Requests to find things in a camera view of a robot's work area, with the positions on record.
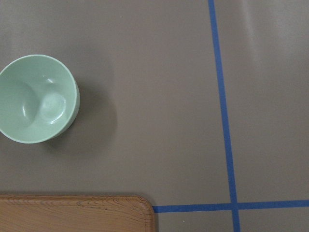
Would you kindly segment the wooden cutting board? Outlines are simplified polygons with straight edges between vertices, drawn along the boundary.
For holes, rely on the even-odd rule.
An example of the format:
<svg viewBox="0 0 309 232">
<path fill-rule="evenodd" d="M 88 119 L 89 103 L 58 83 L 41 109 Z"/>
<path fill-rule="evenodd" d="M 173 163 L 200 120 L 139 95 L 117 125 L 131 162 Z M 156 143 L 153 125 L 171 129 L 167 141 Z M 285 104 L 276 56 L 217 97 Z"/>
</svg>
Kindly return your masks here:
<svg viewBox="0 0 309 232">
<path fill-rule="evenodd" d="M 2 232 L 155 232 L 140 196 L 1 195 Z"/>
</svg>

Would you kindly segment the light green bowl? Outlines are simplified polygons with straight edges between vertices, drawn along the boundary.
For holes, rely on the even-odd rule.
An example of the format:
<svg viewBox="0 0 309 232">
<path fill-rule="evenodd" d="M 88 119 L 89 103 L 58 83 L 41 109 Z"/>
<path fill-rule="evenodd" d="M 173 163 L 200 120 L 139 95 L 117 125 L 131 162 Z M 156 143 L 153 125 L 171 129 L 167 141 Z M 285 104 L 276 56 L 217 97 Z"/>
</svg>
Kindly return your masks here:
<svg viewBox="0 0 309 232">
<path fill-rule="evenodd" d="M 0 131 L 35 144 L 67 130 L 80 108 L 80 92 L 70 70 L 46 55 L 28 55 L 0 73 Z"/>
</svg>

